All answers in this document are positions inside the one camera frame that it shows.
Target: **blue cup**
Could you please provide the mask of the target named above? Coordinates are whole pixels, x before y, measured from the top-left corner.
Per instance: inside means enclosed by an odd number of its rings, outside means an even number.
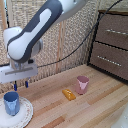
[[[4,95],[6,113],[15,116],[20,110],[19,95],[17,92],[8,92]]]

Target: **chest of drawers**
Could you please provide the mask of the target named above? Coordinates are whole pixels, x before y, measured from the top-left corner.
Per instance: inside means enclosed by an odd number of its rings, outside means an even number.
[[[99,17],[104,10],[99,10]],[[88,65],[128,81],[128,10],[108,12],[95,29]]]

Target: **pink mug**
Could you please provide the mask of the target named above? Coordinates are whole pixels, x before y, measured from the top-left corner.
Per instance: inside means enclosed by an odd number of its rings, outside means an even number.
[[[85,94],[87,92],[87,86],[89,78],[86,76],[78,76],[75,90],[78,94]]]

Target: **wicker wall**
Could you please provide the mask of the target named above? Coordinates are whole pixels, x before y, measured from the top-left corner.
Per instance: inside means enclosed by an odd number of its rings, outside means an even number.
[[[73,17],[66,20],[64,42],[61,58],[70,54],[83,41],[92,28],[98,10],[99,1],[91,0]],[[61,71],[79,66],[85,62],[86,48],[90,38],[69,58],[61,64]]]
[[[109,8],[117,0],[101,0],[100,9]],[[113,8],[128,8],[128,0],[123,0]]]
[[[97,19],[97,10],[100,0],[91,0],[77,14],[70,19],[52,26],[42,37],[44,42],[43,50],[34,58],[38,66],[55,62],[71,53],[84,39],[85,35],[91,29]],[[45,0],[9,0],[8,15],[10,27],[20,26],[22,28],[29,22],[32,16],[43,5]],[[7,63],[6,51],[3,45],[3,28],[0,21],[0,64]],[[47,67],[39,68],[38,76],[31,78],[31,82],[43,79],[58,72],[76,67],[85,63],[87,46],[90,38],[86,43],[72,56],[66,60]],[[18,86],[23,86],[25,80],[18,81]],[[10,84],[5,84],[1,92],[11,88]]]

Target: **white plate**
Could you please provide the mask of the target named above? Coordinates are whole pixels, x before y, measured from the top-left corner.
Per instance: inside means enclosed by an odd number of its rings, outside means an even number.
[[[4,100],[0,99],[0,128],[23,128],[32,118],[32,104],[25,98],[19,97],[20,111],[10,116],[5,111]]]

